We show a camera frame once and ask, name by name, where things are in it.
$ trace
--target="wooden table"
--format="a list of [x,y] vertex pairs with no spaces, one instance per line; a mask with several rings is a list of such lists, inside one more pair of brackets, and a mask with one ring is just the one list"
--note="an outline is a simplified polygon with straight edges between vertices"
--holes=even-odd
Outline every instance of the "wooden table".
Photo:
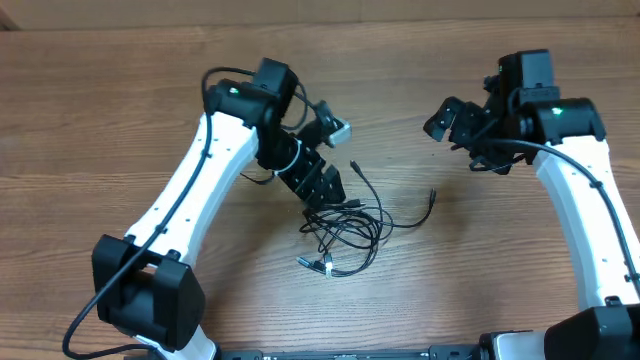
[[[62,336],[93,294],[93,246],[138,219],[191,143],[200,75],[262,57],[290,64],[312,100],[352,122],[352,143],[323,151],[349,197],[372,201],[355,159],[399,222],[420,216],[431,187],[438,200],[369,270],[327,281],[295,261],[316,254],[297,231],[298,199],[281,182],[237,180],[196,269],[203,327],[223,348],[422,348],[574,314],[567,248],[533,169],[472,174],[465,153],[421,130],[447,96],[482,103],[499,57],[535,48],[551,49],[565,96],[597,105],[638,226],[637,18],[1,33],[0,358],[63,357]],[[72,348],[130,341],[94,313]]]

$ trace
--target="pile of cables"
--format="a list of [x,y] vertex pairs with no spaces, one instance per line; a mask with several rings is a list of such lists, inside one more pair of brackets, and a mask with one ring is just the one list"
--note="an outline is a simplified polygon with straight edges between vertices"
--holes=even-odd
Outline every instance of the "pile of cables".
[[[426,214],[413,224],[396,224],[391,214],[382,207],[378,193],[364,176],[360,166],[355,161],[351,161],[351,167],[367,184],[376,199],[377,206],[365,206],[360,200],[350,200],[342,204],[325,204],[318,209],[307,208],[302,212],[306,223],[300,227],[300,232],[315,236],[318,240],[318,252],[322,254],[322,260],[310,262],[299,257],[298,262],[308,269],[326,275],[327,278],[347,277],[368,268],[375,260],[381,242],[391,236],[393,229],[410,229],[422,225],[429,218],[436,200],[436,191],[431,189]],[[367,251],[362,265],[351,270],[334,268],[330,249],[336,241],[355,249]]]

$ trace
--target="wood grain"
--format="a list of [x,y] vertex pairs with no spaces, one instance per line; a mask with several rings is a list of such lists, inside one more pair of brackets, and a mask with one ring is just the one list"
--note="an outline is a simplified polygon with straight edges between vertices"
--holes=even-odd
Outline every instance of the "wood grain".
[[23,30],[635,16],[640,0],[2,0]]
[[[369,270],[327,281],[295,262],[316,248],[297,232],[295,196],[238,180],[196,269],[203,327],[223,348],[421,348],[574,314],[566,245],[532,169],[471,174],[466,154],[421,127],[447,96],[482,102],[500,56],[550,48],[563,94],[598,106],[637,225],[639,32],[637,19],[609,18],[0,34],[0,358],[62,358],[64,331],[92,295],[93,246],[137,220],[191,142],[200,75],[263,56],[289,63],[311,99],[352,122],[352,143],[323,151],[349,197],[372,201],[355,159],[399,222],[420,216],[431,187],[438,200]],[[73,348],[129,341],[93,314]]]

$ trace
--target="beige wall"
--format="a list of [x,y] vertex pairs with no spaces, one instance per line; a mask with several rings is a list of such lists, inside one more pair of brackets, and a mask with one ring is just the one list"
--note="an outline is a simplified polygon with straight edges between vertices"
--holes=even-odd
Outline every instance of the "beige wall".
[[0,8],[18,28],[43,30],[634,16],[640,0],[0,0]]

